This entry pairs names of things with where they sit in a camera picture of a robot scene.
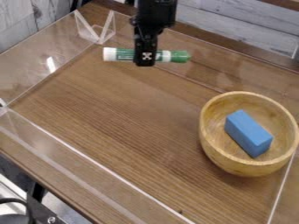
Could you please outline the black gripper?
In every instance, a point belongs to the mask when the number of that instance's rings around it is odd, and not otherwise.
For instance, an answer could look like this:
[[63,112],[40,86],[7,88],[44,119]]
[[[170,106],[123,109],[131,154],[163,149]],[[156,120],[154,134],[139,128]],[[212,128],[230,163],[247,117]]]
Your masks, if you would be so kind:
[[158,51],[158,36],[175,24],[178,0],[136,0],[136,14],[130,18],[135,27],[135,57],[139,67],[152,67]]

